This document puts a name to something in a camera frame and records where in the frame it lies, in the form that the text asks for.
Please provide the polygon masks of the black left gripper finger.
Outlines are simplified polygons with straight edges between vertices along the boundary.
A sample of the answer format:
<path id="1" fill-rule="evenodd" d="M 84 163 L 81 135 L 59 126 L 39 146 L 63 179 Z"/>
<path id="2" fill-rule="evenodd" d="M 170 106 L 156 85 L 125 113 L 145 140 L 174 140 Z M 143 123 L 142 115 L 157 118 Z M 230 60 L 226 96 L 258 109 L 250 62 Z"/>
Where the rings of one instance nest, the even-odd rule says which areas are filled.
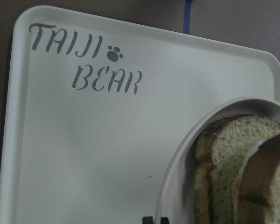
<path id="1" fill-rule="evenodd" d="M 154 224 L 154 217 L 153 216 L 143 217 L 142 224 Z"/>

